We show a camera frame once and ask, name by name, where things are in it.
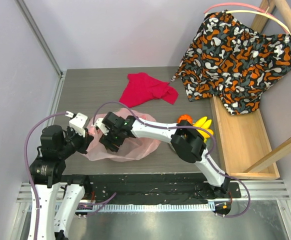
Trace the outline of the pink plastic bag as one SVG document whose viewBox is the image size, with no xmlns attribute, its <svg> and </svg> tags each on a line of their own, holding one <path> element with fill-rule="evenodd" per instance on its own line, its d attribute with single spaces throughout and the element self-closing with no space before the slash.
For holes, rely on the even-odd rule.
<svg viewBox="0 0 291 240">
<path fill-rule="evenodd" d="M 102 132 L 96 130 L 93 125 L 93 118 L 88 124 L 88 132 L 94 137 L 87 148 L 84 156 L 89 161 L 110 159 L 115 162 L 127 162 L 141 160 L 154 152 L 160 145 L 160 141 L 151 138 L 127 138 L 119 147 L 117 152 L 110 151 L 99 142 Z"/>
</svg>

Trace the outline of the orange fake pumpkin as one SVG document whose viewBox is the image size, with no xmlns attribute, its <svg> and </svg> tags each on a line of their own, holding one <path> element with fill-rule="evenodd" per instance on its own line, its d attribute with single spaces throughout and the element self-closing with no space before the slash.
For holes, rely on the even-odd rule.
<svg viewBox="0 0 291 240">
<path fill-rule="evenodd" d="M 177 122 L 180 123 L 182 120 L 188 121 L 191 125 L 193 124 L 193 118 L 189 114 L 181 115 Z"/>
</svg>

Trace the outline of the small yellow banana bunch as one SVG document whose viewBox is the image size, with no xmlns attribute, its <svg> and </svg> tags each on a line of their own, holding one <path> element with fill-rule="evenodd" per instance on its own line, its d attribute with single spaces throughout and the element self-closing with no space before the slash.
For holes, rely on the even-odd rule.
<svg viewBox="0 0 291 240">
<path fill-rule="evenodd" d="M 211 125 L 212 125 L 212 120 L 209 119 L 207 116 L 201 117 L 193 124 L 194 127 L 199 127 L 201 129 L 206 129 L 206 130 L 209 129 Z"/>
</svg>

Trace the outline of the yellow fake fruit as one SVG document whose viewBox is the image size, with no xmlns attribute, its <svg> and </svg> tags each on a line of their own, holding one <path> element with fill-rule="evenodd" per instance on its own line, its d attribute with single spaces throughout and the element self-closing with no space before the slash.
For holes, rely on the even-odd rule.
<svg viewBox="0 0 291 240">
<path fill-rule="evenodd" d="M 204 129 L 204 130 L 198 130 L 198 132 L 205 138 L 208 139 L 211 136 L 214 135 L 214 131 L 212 129 Z"/>
</svg>

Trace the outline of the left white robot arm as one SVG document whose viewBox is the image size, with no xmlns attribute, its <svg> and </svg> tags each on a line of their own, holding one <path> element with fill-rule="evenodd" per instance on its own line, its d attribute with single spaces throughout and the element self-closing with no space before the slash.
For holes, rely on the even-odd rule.
<svg viewBox="0 0 291 240">
<path fill-rule="evenodd" d="M 63 130 L 51 125 L 42 130 L 38 155 L 30 165 L 34 187 L 28 239 L 67 240 L 80 200 L 92 193 L 89 177 L 73 174 L 64 188 L 64 196 L 56 209 L 66 159 L 76 152 L 86 153 L 93 136 L 87 128 L 69 126 Z"/>
</svg>

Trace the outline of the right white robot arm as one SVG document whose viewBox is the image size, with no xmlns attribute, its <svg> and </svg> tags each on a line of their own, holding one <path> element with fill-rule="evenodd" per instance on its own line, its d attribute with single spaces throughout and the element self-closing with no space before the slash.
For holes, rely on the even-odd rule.
<svg viewBox="0 0 291 240">
<path fill-rule="evenodd" d="M 113 112 L 98 118 L 94 124 L 102 132 L 99 142 L 106 149 L 118 152 L 128 138 L 152 139 L 172 145 L 177 156 L 203 173 L 214 196 L 224 197 L 230 190 L 230 178 L 211 158 L 204 137 L 188 121 L 160 123 L 141 119 L 135 115 L 126 118 Z"/>
</svg>

